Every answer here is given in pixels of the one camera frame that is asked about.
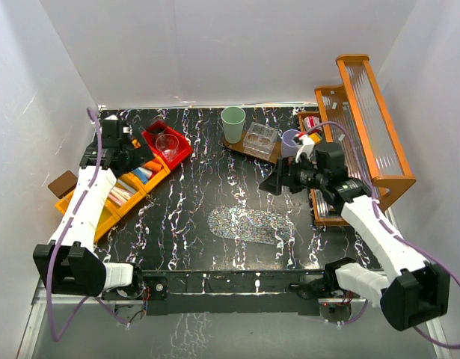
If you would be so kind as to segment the purple plastic cup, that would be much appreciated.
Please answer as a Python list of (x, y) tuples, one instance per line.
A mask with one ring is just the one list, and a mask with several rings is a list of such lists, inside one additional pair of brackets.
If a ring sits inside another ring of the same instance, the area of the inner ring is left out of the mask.
[(300, 133), (297, 129), (288, 129), (281, 136), (281, 157), (295, 157), (298, 152), (298, 145), (294, 142), (294, 137)]

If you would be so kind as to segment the clear acrylic toothbrush holder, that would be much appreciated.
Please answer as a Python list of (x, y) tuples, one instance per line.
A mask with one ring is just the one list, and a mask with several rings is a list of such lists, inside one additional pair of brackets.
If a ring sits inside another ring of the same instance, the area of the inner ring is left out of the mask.
[(246, 132), (243, 145), (257, 150), (266, 155), (270, 155), (277, 142), (278, 132), (275, 128), (261, 123), (252, 122)]

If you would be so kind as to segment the green plastic cup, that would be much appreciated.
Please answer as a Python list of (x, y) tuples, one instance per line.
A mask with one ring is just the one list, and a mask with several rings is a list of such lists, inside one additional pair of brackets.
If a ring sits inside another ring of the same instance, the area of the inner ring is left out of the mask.
[(245, 125), (246, 113), (243, 108), (231, 106), (221, 113), (224, 129), (224, 138), (229, 144), (236, 144), (241, 140)]

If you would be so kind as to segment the blue toothpaste tube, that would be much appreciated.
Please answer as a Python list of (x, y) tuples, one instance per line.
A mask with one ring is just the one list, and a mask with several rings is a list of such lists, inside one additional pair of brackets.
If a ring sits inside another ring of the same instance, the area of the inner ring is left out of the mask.
[(142, 182), (148, 182), (152, 177), (152, 172), (146, 170), (145, 168), (137, 168), (133, 171), (133, 174)]

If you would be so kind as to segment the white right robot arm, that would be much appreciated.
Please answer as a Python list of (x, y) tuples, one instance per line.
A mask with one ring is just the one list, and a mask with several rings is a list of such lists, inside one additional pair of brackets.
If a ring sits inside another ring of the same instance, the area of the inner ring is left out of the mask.
[(277, 167), (259, 186), (279, 195), (316, 189), (344, 221), (352, 226), (377, 258), (384, 273), (365, 269), (343, 258), (325, 266), (323, 285), (334, 297), (354, 292), (379, 307), (398, 331), (413, 328), (447, 313), (450, 275), (441, 265), (402, 243), (371, 197), (369, 186), (349, 176), (340, 144), (321, 141), (316, 133), (293, 138), (295, 156), (280, 158)]

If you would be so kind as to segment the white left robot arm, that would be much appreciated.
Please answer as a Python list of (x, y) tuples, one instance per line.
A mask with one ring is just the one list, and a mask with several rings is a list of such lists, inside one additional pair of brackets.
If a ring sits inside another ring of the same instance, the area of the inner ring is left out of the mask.
[(144, 138), (115, 115), (94, 120), (96, 133), (79, 164), (67, 210), (33, 260), (49, 295), (97, 297), (119, 289), (128, 298), (144, 291), (144, 279), (130, 263), (103, 263), (94, 253), (94, 237), (105, 203), (117, 181), (154, 158)]

